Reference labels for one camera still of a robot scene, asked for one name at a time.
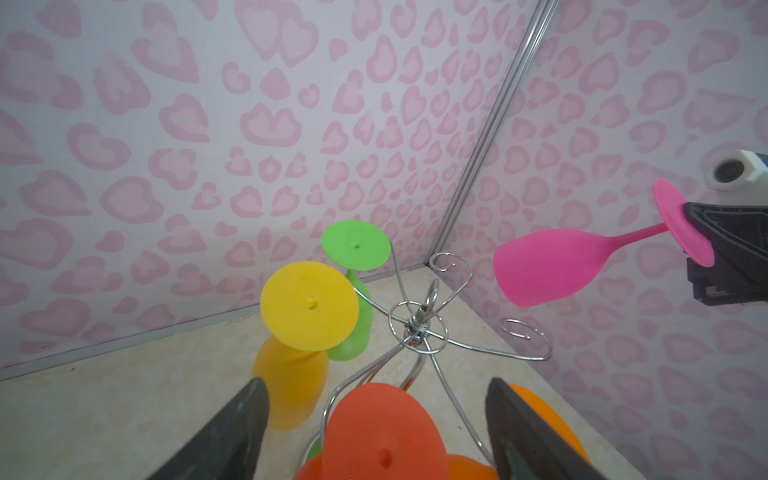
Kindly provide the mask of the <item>orange wine glass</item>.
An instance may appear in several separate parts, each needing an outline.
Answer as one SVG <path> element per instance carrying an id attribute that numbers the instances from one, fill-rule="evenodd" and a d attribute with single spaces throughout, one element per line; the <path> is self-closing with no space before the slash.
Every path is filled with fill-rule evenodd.
<path id="1" fill-rule="evenodd" d="M 531 391 L 495 378 L 485 415 L 494 464 L 448 456 L 452 479 L 602 479 L 573 430 Z"/>

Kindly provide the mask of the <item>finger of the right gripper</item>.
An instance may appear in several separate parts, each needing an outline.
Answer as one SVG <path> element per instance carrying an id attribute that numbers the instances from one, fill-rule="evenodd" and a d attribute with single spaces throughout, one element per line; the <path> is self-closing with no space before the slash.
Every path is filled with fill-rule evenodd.
<path id="1" fill-rule="evenodd" d="M 695 300 L 707 306 L 767 300 L 767 208 L 689 202 L 686 220 L 707 240 L 714 265 L 687 260 Z"/>

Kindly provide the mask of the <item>pink wine glass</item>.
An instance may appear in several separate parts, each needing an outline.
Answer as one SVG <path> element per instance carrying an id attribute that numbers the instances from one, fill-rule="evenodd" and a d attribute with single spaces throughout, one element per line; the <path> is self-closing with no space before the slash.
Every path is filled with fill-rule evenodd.
<path id="1" fill-rule="evenodd" d="M 592 282 L 615 251 L 666 232 L 694 262 L 713 266 L 712 244 L 685 218 L 683 194 L 666 180 L 656 181 L 652 192 L 658 225 L 615 237 L 549 229 L 499 246 L 493 272 L 503 294 L 522 308 L 571 296 Z"/>

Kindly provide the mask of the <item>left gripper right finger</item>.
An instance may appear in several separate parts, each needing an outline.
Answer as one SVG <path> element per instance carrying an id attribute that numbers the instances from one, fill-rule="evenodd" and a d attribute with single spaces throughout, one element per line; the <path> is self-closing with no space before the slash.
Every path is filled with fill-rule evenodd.
<path id="1" fill-rule="evenodd" d="M 605 479 L 500 378 L 488 386 L 485 414 L 499 478 Z"/>

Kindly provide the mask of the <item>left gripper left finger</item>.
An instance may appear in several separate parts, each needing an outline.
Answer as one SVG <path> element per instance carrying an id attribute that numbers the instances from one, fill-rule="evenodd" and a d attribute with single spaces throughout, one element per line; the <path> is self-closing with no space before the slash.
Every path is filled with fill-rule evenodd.
<path id="1" fill-rule="evenodd" d="M 245 479 L 257 469 L 270 412 L 261 378 L 243 388 L 152 479 Z"/>

